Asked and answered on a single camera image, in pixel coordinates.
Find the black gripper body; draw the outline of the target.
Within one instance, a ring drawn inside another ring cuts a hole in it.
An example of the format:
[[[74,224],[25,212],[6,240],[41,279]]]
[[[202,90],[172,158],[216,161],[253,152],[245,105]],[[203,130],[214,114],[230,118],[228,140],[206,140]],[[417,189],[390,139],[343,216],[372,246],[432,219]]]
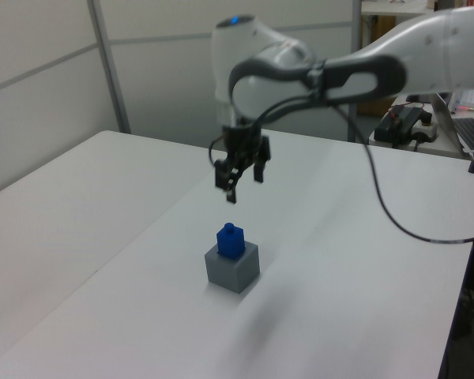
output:
[[[250,162],[260,161],[261,128],[253,126],[230,127],[223,129],[226,162],[243,159]]]

